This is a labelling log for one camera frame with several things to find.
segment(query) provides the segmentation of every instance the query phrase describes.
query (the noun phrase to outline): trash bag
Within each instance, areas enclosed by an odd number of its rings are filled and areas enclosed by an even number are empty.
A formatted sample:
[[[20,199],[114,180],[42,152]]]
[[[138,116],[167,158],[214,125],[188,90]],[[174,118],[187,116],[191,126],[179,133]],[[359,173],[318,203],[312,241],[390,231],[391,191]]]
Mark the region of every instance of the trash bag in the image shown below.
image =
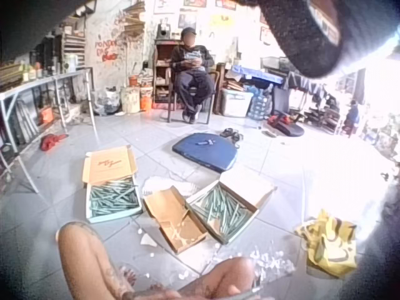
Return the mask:
[[[308,259],[327,273],[343,277],[356,268],[356,225],[330,216],[325,210],[295,233],[307,242]]]
[[[93,111],[100,116],[115,114],[121,109],[121,95],[116,88],[106,88],[94,93]]]

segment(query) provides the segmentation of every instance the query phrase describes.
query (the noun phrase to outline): dark pants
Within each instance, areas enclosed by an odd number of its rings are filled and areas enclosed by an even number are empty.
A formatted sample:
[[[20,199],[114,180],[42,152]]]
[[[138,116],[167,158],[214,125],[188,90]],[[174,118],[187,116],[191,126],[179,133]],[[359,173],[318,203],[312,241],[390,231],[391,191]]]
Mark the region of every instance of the dark pants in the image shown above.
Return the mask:
[[[196,95],[190,94],[190,88],[196,88]],[[175,91],[185,103],[189,113],[196,111],[196,106],[215,93],[214,81],[204,71],[188,70],[176,74]]]

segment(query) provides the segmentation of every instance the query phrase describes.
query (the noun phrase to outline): blue mat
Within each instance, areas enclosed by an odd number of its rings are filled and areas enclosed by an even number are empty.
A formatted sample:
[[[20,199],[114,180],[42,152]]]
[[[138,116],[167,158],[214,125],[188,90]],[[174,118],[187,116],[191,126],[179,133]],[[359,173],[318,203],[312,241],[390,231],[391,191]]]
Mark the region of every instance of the blue mat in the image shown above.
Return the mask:
[[[194,133],[185,137],[172,150],[219,173],[231,169],[238,156],[238,150],[230,140],[210,133]]]

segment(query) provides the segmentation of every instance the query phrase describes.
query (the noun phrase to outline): bag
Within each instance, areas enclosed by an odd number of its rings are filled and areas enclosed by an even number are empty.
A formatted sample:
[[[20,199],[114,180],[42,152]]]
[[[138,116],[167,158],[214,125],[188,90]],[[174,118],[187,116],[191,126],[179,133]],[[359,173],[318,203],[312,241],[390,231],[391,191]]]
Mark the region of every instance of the bag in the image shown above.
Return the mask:
[[[356,265],[356,225],[330,216],[325,210],[295,233],[307,242],[308,259],[329,274],[343,277]]]

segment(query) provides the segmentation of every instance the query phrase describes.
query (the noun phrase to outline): cap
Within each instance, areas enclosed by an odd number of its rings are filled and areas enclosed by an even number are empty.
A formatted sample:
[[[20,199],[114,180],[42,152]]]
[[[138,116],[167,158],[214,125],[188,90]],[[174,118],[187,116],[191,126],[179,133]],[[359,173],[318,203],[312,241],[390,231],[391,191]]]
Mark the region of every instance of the cap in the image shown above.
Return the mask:
[[[183,38],[187,33],[193,33],[194,35],[196,35],[196,30],[192,27],[187,27],[183,29],[181,33],[181,38]]]

